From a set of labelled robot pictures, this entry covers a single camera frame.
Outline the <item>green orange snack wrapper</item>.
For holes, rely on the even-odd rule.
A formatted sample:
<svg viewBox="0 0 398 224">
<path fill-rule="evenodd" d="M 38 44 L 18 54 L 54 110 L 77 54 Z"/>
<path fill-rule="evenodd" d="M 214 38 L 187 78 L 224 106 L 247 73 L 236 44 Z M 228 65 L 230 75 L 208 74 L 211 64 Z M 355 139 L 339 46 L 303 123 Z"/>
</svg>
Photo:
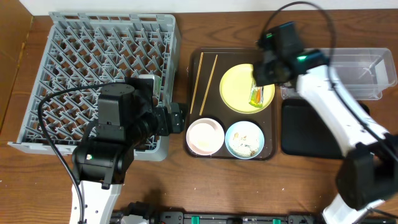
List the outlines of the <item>green orange snack wrapper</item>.
<svg viewBox="0 0 398 224">
<path fill-rule="evenodd" d="M 249 104 L 256 108 L 261 108 L 263 105 L 264 97 L 263 97 L 264 87 L 257 86 L 256 82 L 252 82 L 251 86 L 251 94 L 249 98 Z"/>
</svg>

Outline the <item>wooden chopstick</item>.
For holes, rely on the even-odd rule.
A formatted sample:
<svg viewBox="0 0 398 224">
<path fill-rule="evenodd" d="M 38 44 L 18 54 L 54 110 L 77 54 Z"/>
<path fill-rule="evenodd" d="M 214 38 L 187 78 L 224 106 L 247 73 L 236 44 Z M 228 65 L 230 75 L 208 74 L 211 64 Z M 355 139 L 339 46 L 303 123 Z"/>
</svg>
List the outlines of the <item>wooden chopstick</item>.
<svg viewBox="0 0 398 224">
<path fill-rule="evenodd" d="M 201 72 L 201 65 L 202 65 L 202 61 L 203 61 L 203 55 L 204 55 L 204 53 L 201 52 L 201 54 L 200 54 L 200 61 L 199 61 L 199 64 L 198 64 L 198 70 L 197 70 L 197 77 L 196 77 L 195 86 L 194 86 L 194 89 L 193 89 L 193 96 L 192 96 L 192 102 L 191 102 L 191 107 L 190 107 L 190 114 L 192 114 L 192 112 L 193 112 L 193 106 L 194 106 L 194 104 L 195 104 L 195 98 L 196 98 L 196 94 L 197 94 L 198 81 L 199 81 L 199 78 L 200 78 L 200 72 Z"/>
<path fill-rule="evenodd" d="M 215 71 L 217 60 L 218 60 L 218 54 L 215 56 L 215 59 L 214 59 L 214 62 L 213 62 L 213 66 L 212 66 L 212 69 L 211 69 L 211 73 L 210 73 L 210 76 L 209 76 L 209 79 L 208 79 L 208 83 L 207 83 L 206 90 L 205 90 L 205 95 L 203 97 L 203 101 L 202 101 L 200 112 L 199 112 L 200 116 L 203 114 L 203 110 L 204 110 L 206 99 L 207 99 L 207 96 L 208 96 L 208 92 L 209 92 L 209 89 L 210 89 L 210 86 L 211 86 L 211 81 L 212 81 L 212 78 L 213 78 L 213 74 L 214 74 L 214 71 Z"/>
</svg>

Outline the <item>light blue bowl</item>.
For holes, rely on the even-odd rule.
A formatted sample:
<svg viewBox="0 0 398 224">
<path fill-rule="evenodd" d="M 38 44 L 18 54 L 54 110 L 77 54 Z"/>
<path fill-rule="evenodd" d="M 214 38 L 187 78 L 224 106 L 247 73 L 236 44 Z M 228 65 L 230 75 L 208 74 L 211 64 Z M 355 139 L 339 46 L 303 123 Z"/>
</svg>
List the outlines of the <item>light blue bowl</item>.
<svg viewBox="0 0 398 224">
<path fill-rule="evenodd" d="M 250 121 L 232 124 L 225 134 L 224 141 L 230 154 L 244 160 L 258 156 L 265 145 L 261 128 Z"/>
</svg>

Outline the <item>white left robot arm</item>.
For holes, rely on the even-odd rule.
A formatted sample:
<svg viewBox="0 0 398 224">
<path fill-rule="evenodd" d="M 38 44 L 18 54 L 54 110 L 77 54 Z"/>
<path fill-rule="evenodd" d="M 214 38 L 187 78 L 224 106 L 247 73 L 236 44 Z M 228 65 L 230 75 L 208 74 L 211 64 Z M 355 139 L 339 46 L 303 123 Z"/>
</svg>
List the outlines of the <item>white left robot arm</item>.
<svg viewBox="0 0 398 224">
<path fill-rule="evenodd" d="M 73 191 L 71 223 L 108 223 L 121 193 L 134 151 L 152 136 L 180 134 L 188 106 L 155 107 L 152 91 L 109 83 L 98 97 L 94 137 L 84 137 L 72 154 L 78 189 Z"/>
</svg>

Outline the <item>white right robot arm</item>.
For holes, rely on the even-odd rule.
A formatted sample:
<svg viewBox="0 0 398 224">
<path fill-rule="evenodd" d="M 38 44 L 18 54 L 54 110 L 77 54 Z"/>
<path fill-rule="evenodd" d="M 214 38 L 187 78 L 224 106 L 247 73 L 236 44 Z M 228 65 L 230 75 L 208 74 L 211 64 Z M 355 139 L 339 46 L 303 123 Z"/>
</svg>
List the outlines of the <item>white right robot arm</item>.
<svg viewBox="0 0 398 224">
<path fill-rule="evenodd" d="M 306 50 L 293 22 L 264 29 L 257 42 L 263 59 L 253 78 L 258 86 L 293 84 L 336 139 L 343 163 L 338 195 L 325 223 L 359 223 L 397 193 L 397 136 L 375 122 L 342 84 L 331 66 L 333 51 Z"/>
</svg>

